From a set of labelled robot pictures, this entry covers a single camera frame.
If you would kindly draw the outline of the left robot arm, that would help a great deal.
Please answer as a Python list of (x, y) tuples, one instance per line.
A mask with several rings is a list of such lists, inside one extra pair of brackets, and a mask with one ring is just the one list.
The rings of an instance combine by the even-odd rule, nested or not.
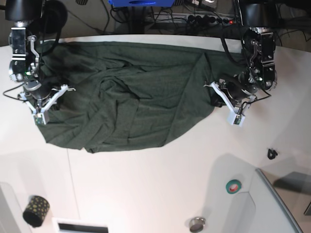
[(228, 50), (225, 37), (222, 46), (230, 62), (245, 70), (232, 76), (222, 73), (217, 85), (230, 104), (240, 110), (258, 102), (258, 91), (269, 98), (269, 90), (277, 83), (274, 54), (276, 42), (273, 29), (278, 24), (276, 4), (272, 0), (234, 0), (235, 23), (223, 29), (237, 29), (243, 61), (236, 61)]

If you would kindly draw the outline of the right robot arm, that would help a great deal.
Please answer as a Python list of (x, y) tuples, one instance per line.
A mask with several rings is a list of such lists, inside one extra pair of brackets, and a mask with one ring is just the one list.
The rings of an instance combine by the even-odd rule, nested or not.
[(41, 71), (43, 57), (58, 45), (67, 9), (59, 0), (8, 0), (1, 9), (14, 24), (8, 37), (12, 48), (9, 76), (21, 84), (26, 96), (32, 96), (36, 106), (45, 106), (56, 91)]

